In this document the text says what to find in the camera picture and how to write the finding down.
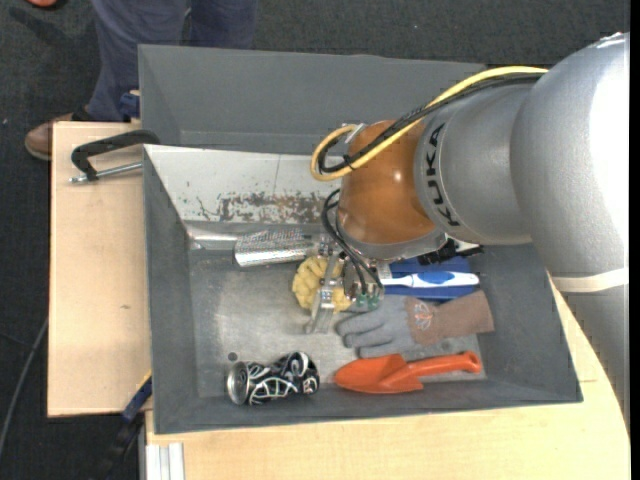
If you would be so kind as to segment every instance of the orange handle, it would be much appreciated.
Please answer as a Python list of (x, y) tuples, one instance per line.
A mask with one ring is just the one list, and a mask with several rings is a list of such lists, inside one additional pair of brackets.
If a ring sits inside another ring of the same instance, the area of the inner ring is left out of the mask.
[(480, 373), (482, 371), (482, 362), (480, 358), (470, 350), (461, 354), (429, 357), (408, 363), (407, 366), (389, 375), (385, 379), (385, 382), (393, 383), (406, 379), (407, 377), (426, 377), (427, 375), (437, 375), (438, 373), (449, 373), (459, 370), (464, 370), (469, 373)]

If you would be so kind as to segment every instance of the wooden table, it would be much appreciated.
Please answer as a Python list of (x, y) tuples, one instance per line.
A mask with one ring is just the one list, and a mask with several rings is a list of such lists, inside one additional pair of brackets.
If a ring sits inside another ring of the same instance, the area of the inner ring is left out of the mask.
[[(150, 368), (140, 171), (73, 185), (76, 145), (135, 125), (58, 123), (51, 182), (50, 417), (120, 411)], [(98, 169), (140, 150), (97, 157)], [(196, 479), (630, 478), (630, 442), (593, 349), (559, 310), (584, 402), (356, 422), (156, 435)]]

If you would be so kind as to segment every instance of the yellow cable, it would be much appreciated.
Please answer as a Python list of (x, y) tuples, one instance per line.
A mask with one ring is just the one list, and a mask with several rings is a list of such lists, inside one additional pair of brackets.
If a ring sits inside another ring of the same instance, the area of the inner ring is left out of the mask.
[[(475, 75), (472, 75), (469, 78), (466, 78), (465, 80), (462, 80), (461, 82), (458, 82), (451, 88), (447, 89), (442, 94), (440, 94), (440, 96), (432, 100), (425, 108), (429, 108), (435, 105), (436, 103), (440, 103), (446, 99), (449, 99), (455, 96), (456, 94), (462, 92), (466, 88), (470, 87), (471, 85), (476, 84), (478, 82), (482, 82), (483, 80), (488, 80), (490, 78), (497, 78), (500, 76), (511, 75), (511, 74), (536, 74), (536, 73), (542, 74), (546, 72), (547, 72), (546, 69), (533, 68), (528, 66), (507, 66), (502, 68), (494, 68), (494, 69), (488, 69), (486, 71), (481, 71), (480, 73), (476, 73)], [(327, 135), (320, 142), (318, 147), (315, 149), (315, 151), (313, 152), (313, 155), (311, 155), (311, 175), (316, 180), (319, 180), (319, 181), (331, 181), (337, 178), (341, 178), (345, 174), (349, 174), (352, 170), (358, 169), (359, 167), (362, 167), (364, 164), (369, 162), (373, 157), (375, 157), (381, 151), (388, 148), (396, 140), (398, 140), (400, 137), (402, 137), (403, 135), (408, 133), (411, 129), (413, 129), (413, 127), (417, 126), (418, 123), (420, 123), (420, 121), (421, 119), (418, 119), (413, 123), (408, 124), (401, 130), (397, 131), (387, 140), (378, 144), (371, 151), (361, 156), (357, 160), (353, 161), (350, 166), (345, 166), (336, 172), (321, 173), (318, 169), (318, 157), (320, 156), (320, 153), (324, 150), (325, 146), (329, 144), (332, 140), (334, 140), (336, 137), (339, 137), (344, 133), (355, 130), (356, 125), (350, 124), (350, 125), (343, 126), (342, 128), (338, 128), (337, 130), (334, 130), (329, 135)]]

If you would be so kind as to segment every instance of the gray glove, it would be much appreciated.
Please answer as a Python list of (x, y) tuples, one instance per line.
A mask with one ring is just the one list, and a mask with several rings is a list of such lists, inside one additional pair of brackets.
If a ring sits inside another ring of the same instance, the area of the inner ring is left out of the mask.
[(445, 338), (493, 330), (489, 303), (482, 290), (440, 305), (389, 295), (377, 309), (346, 318), (336, 326), (345, 346), (359, 348), (360, 357), (402, 353)]
[(406, 297), (386, 296), (380, 306), (342, 320), (336, 326), (345, 347), (359, 348), (360, 357), (401, 353), (414, 348), (405, 311)]

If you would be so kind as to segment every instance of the brown shoe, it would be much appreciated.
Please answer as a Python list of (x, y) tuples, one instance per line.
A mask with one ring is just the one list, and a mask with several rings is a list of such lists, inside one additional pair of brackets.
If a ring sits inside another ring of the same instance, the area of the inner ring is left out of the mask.
[(58, 121), (93, 121), (93, 119), (85, 109), (80, 109), (72, 114), (64, 114), (36, 126), (24, 138), (24, 146), (32, 156), (39, 160), (51, 160), (53, 123)]

